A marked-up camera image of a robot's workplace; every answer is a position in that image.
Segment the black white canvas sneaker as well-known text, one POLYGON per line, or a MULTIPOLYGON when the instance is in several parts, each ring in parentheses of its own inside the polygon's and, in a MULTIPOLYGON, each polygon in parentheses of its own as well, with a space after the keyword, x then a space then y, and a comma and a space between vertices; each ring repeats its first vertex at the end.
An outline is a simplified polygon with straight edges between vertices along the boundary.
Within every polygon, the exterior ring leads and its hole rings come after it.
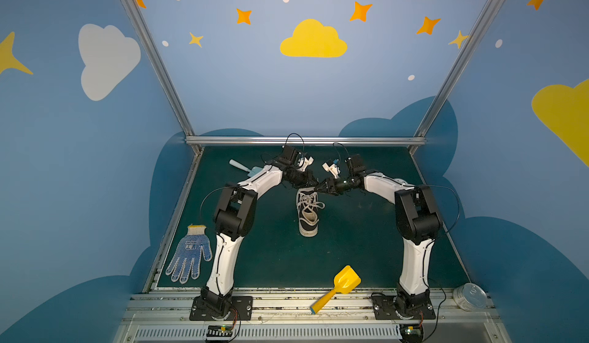
POLYGON ((318 233, 318 211, 325 204, 318 200, 318 193, 312 188, 299 189, 296 195, 296 207, 299 221, 299 232, 304 237, 314 237, 318 233))

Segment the white shoelace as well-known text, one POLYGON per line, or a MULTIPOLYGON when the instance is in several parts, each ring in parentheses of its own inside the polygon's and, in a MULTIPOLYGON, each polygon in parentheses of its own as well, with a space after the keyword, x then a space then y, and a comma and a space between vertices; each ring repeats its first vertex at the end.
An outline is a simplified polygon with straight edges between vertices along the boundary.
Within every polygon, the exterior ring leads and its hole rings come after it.
POLYGON ((325 209, 325 204, 318 200, 318 193, 314 191, 299 191, 296 197, 299 220, 308 226, 318 223, 318 210, 325 209))

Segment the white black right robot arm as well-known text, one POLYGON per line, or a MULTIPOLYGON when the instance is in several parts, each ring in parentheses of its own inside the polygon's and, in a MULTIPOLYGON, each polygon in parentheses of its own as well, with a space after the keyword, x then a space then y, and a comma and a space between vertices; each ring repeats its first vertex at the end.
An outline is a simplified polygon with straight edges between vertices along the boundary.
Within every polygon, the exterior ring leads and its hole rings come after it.
POLYGON ((397 308, 406 311, 430 304, 429 261, 444 221, 431 185, 414 185, 375 172, 320 182, 316 191, 340 195, 353 189, 376 194, 395 206, 396 226, 403 238, 403 269, 397 285, 397 308))

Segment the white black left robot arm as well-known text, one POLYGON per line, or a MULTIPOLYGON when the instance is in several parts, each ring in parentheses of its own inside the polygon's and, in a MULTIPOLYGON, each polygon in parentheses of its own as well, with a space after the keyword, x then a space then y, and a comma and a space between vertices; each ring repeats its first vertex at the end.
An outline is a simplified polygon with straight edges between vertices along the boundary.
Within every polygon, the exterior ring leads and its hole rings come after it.
POLYGON ((200 298, 219 311, 230 307, 234 286, 234 272, 239 248, 253 227, 257 201, 267 191, 287 180, 298 189, 296 206, 299 231, 304 237, 318 233, 318 210, 325 205, 318 200, 315 187, 318 180, 312 170, 266 165, 247 180, 230 185, 222 191, 215 212, 216 252, 212 274, 200 298))

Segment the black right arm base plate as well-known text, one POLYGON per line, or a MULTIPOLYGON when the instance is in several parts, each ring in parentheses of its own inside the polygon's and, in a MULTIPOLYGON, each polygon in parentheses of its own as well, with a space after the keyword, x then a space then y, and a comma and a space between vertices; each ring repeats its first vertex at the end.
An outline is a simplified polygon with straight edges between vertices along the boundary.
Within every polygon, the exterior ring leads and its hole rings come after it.
POLYGON ((397 308, 397 297, 385 295, 382 292, 371 294, 372 309, 376 320, 435 320, 437 315, 431 304, 418 307, 402 314, 397 308))

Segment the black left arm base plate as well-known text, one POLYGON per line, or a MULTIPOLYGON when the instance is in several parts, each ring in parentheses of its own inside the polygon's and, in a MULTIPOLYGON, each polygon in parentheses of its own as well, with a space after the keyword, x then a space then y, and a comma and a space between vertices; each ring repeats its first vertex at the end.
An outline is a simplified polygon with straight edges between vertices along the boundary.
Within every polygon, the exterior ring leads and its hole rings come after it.
POLYGON ((190 321, 229 321, 235 318, 239 322, 250 321, 252 319, 253 298, 251 296, 233 296, 230 301, 222 301, 218 306, 210 304, 202 296, 193 300, 190 309, 190 321))

